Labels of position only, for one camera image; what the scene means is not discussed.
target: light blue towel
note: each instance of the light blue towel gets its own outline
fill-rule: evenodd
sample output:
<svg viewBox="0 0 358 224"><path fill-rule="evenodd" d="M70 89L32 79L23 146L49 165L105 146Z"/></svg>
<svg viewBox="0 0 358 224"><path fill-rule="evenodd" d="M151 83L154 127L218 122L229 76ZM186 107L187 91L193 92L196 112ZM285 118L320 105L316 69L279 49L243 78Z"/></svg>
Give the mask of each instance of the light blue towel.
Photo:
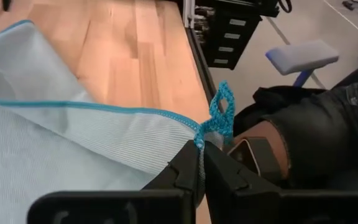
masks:
<svg viewBox="0 0 358 224"><path fill-rule="evenodd" d="M169 111L94 103L33 23L18 22L0 33L0 223L25 223L50 192L140 190L200 127Z"/></svg>

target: chair armrest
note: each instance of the chair armrest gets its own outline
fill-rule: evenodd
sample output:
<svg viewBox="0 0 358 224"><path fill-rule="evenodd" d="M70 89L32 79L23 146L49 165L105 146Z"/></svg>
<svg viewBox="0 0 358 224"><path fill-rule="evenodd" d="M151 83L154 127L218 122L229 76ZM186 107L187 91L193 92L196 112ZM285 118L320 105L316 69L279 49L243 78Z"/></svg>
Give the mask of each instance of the chair armrest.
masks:
<svg viewBox="0 0 358 224"><path fill-rule="evenodd" d="M266 57L282 75L288 75L337 62L339 53L322 40L316 40L299 45L276 47L269 50Z"/></svg>

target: wooden table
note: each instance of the wooden table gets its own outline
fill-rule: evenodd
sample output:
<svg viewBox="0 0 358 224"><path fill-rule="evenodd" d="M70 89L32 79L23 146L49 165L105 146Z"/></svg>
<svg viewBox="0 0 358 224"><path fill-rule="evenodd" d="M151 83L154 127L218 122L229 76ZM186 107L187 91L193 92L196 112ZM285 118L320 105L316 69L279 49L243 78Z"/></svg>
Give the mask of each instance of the wooden table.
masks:
<svg viewBox="0 0 358 224"><path fill-rule="evenodd" d="M13 0L0 30L34 21L100 103L159 108L199 123L208 102L182 19L173 2L154 0ZM210 223L204 200L198 223Z"/></svg>

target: cable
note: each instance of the cable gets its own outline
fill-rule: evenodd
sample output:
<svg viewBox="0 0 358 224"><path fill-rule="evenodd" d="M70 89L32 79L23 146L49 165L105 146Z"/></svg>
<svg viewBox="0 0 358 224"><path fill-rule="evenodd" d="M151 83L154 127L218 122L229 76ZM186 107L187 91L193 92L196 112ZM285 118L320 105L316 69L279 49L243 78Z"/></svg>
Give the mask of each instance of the cable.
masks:
<svg viewBox="0 0 358 224"><path fill-rule="evenodd" d="M284 3L282 2L282 0L278 0L279 5L283 9L284 12L286 12L286 13L292 12L291 0L285 0L285 2L287 4L287 7L284 6Z"/></svg>

